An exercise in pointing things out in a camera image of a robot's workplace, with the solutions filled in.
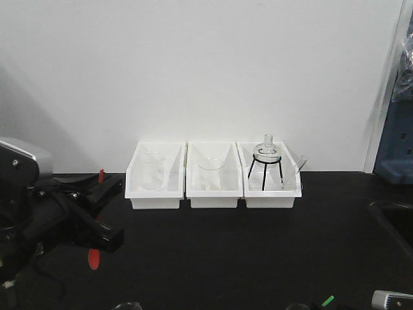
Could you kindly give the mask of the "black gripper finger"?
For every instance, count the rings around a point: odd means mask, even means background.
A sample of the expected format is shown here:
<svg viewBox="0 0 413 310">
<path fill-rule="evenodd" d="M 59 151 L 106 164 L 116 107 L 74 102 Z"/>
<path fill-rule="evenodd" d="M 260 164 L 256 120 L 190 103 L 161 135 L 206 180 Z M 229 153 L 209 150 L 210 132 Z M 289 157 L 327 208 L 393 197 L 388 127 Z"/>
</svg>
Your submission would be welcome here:
<svg viewBox="0 0 413 310">
<path fill-rule="evenodd" d="M 310 310 L 340 310 L 340 309 L 342 309 L 342 306 L 340 304 L 337 304 L 335 301 L 331 301 L 328 304 L 326 304 L 325 302 L 323 303 L 312 302 L 310 304 Z"/>
</svg>

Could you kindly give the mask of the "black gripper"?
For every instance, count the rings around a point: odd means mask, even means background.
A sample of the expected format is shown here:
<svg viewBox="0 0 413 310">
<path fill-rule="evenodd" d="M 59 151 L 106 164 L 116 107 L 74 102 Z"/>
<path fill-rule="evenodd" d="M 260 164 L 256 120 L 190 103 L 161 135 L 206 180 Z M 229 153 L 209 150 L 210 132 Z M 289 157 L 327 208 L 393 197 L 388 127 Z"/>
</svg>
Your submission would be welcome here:
<svg viewBox="0 0 413 310">
<path fill-rule="evenodd" d="M 121 191 L 120 176 L 40 179 L 34 160 L 1 146 L 1 257 L 29 257 L 39 244 L 59 243 L 116 252 L 124 229 L 89 213 L 100 213 Z"/>
</svg>

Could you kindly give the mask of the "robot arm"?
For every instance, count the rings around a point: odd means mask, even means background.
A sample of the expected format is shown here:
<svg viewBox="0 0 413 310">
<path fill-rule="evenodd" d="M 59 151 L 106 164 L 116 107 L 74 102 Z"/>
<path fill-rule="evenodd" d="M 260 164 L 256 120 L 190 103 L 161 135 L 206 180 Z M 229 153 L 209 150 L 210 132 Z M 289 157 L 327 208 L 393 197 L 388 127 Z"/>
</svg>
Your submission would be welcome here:
<svg viewBox="0 0 413 310">
<path fill-rule="evenodd" d="M 99 219 L 123 189 L 104 172 L 55 178 L 52 155 L 16 138 L 1 138 L 1 309 L 19 309 L 17 275 L 60 244 L 113 253 L 124 230 Z"/>
</svg>

